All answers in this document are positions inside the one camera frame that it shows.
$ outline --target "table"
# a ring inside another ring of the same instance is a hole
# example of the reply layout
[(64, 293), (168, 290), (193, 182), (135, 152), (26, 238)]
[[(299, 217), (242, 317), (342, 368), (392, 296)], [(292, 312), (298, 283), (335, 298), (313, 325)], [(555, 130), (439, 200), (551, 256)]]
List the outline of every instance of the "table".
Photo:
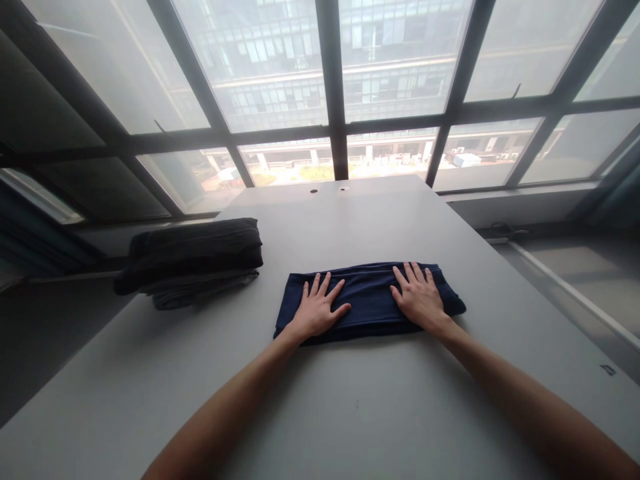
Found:
[[(136, 296), (0, 430), (0, 478), (139, 478), (269, 344), (290, 272), (405, 259), (440, 264), (467, 304), (458, 321), (468, 332), (640, 461), (640, 388), (417, 176), (248, 189), (218, 218), (244, 216), (258, 219), (264, 242), (258, 280), (178, 311)], [(454, 358), (416, 333), (301, 349), (225, 476), (549, 472)]]

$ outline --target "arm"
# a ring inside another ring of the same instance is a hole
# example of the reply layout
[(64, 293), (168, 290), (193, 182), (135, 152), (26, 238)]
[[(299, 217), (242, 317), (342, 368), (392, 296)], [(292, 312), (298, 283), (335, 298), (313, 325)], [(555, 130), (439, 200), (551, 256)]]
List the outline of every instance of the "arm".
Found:
[(344, 280), (326, 295), (330, 278), (331, 274), (326, 274), (320, 285), (318, 273), (311, 292), (305, 283), (300, 307), (290, 324), (193, 414), (153, 461), (143, 480), (201, 478), (218, 472), (296, 348), (331, 328), (351, 308), (346, 303), (331, 312)]
[(391, 294), (400, 310), (442, 342), (554, 471), (563, 478), (640, 478), (640, 466), (582, 414), (458, 327), (428, 269), (423, 275), (405, 262), (407, 278), (394, 273), (402, 294), (393, 286)]

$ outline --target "window frame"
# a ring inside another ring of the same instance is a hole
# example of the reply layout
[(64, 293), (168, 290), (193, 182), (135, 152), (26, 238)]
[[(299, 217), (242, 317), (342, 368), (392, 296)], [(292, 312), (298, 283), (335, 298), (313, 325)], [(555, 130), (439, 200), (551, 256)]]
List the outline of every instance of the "window frame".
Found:
[[(582, 86), (588, 80), (590, 74), (596, 68), (598, 62), (604, 56), (611, 42), (624, 26), (640, 0), (626, 2), (603, 0), (550, 94), (537, 97), (465, 103), (464, 98), (469, 82), (491, 19), (493, 7), (497, 1), (475, 0), (469, 13), (466, 33), (458, 55), (451, 88), (446, 98), (444, 112), (417, 117), (358, 121), (349, 124), (345, 122), (339, 0), (316, 0), (325, 84), (324, 100), (327, 106), (328, 125), (242, 133), (230, 132), (207, 81), (203, 66), (198, 61), (171, 0), (147, 1), (211, 127), (138, 135), (128, 134), (71, 62), (44, 32), (42, 27), (35, 22), (24, 4), (20, 0), (6, 0), (0, 4), (0, 29), (98, 134), (105, 142), (105, 145), (22, 154), (12, 151), (7, 145), (0, 145), (0, 167), (18, 168), (29, 173), (34, 171), (34, 166), (40, 163), (118, 157), (169, 212), (170, 216), (161, 219), (162, 221), (167, 221), (171, 219), (214, 217), (218, 212), (206, 214), (184, 213), (150, 172), (138, 161), (136, 155), (225, 147), (246, 188), (253, 188), (255, 184), (240, 153), (239, 146), (328, 137), (330, 138), (333, 152), (335, 180), (346, 180), (349, 178), (347, 167), (348, 135), (437, 127), (439, 132), (433, 147), (433, 160), (429, 165), (426, 176), (426, 183), (432, 187), (452, 126), (532, 117), (543, 119), (528, 144), (524, 147), (504, 185), (438, 192), (439, 195), (447, 195), (468, 191), (501, 191), (540, 185), (571, 184), (598, 180), (603, 178), (603, 173), (608, 166), (615, 162), (624, 152), (628, 152), (628, 146), (634, 144), (640, 136), (640, 125), (638, 125), (589, 178), (519, 185), (534, 158), (543, 148), (558, 122), (565, 115), (640, 108), (640, 95), (574, 101), (574, 98), (580, 92)], [(321, 102), (323, 100), (322, 93), (320, 92)], [(619, 162), (613, 169), (614, 171), (610, 172), (607, 177), (614, 174), (620, 176), (620, 169), (623, 166), (630, 168), (634, 165), (631, 165), (629, 161)], [(51, 186), (51, 182), (47, 182), (46, 179), (40, 177), (36, 180), (48, 189)], [(51, 187), (51, 192), (83, 215), (87, 219), (84, 222), (86, 225), (142, 223), (153, 220), (142, 218), (127, 221), (107, 221), (82, 211), (81, 205), (72, 205), (73, 195), (70, 192), (56, 190), (55, 187)]]

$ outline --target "wrist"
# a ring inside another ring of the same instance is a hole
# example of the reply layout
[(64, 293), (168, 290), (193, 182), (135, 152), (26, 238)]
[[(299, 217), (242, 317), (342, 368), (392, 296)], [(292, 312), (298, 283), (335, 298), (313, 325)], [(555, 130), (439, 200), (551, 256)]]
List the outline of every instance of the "wrist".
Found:
[(300, 346), (300, 344), (304, 343), (304, 341), (309, 338), (304, 332), (300, 329), (295, 328), (294, 325), (288, 324), (282, 333), (278, 336), (278, 338), (283, 337), (288, 343), (294, 344), (296, 347)]
[(420, 326), (438, 341), (446, 341), (454, 337), (457, 331), (460, 330), (460, 327), (444, 312), (438, 315), (437, 318), (424, 319)]

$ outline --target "folded garment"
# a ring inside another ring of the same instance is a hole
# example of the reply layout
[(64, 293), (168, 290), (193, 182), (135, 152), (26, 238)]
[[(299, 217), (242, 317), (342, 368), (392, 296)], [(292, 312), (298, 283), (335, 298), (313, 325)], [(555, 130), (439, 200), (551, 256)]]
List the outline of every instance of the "folded garment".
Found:
[(212, 285), (220, 282), (224, 282), (234, 279), (236, 277), (244, 277), (246, 275), (257, 273), (255, 269), (242, 269), (242, 270), (226, 270), (215, 273), (200, 273), (196, 275), (183, 275), (182, 277), (172, 277), (164, 280), (149, 283), (148, 285), (141, 285), (140, 292), (147, 295), (154, 295), (156, 293), (164, 293), (168, 290), (200, 290), (204, 285)]
[(129, 246), (129, 265), (113, 289), (127, 295), (173, 277), (261, 267), (257, 220), (240, 218), (155, 230), (136, 235)]
[[(328, 331), (308, 339), (304, 345), (420, 331), (420, 327), (404, 316), (391, 296), (390, 285), (395, 285), (400, 289), (393, 274), (392, 267), (394, 265), (404, 272), (403, 264), (400, 262), (368, 263), (331, 270), (328, 291), (334, 288), (340, 280), (345, 280), (342, 291), (334, 300), (333, 306), (338, 308), (343, 303), (350, 303), (351, 310)], [(433, 274), (435, 286), (438, 288), (445, 312), (448, 315), (454, 316), (466, 312), (467, 308), (464, 302), (449, 286), (438, 265), (428, 263), (419, 263), (418, 265), (422, 270), (428, 268)], [(321, 274), (323, 279), (326, 272), (321, 272)], [(300, 306), (304, 283), (308, 281), (311, 285), (314, 277), (315, 273), (292, 273), (289, 275), (273, 338), (276, 338), (293, 320), (293, 316)]]
[(201, 283), (191, 282), (182, 285), (176, 284), (175, 286), (155, 286), (151, 290), (147, 290), (143, 286), (140, 290), (147, 295), (153, 295), (153, 304), (156, 309), (173, 310), (206, 301), (234, 287), (248, 285), (258, 278), (258, 275), (257, 270), (248, 270), (236, 275), (219, 275), (219, 278)]

